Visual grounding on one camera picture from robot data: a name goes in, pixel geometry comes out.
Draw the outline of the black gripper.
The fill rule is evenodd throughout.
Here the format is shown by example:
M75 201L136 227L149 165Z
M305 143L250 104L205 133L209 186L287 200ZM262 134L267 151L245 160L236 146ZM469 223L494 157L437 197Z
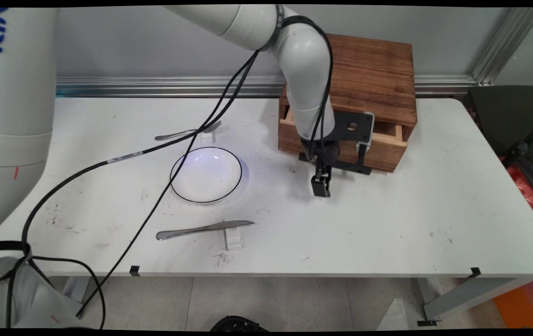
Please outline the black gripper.
M330 197L330 181L332 168L341 169L339 157L339 142L314 140L310 142L300 138L303 153L300 153L300 161L313 164L315 174L311 178L314 196Z

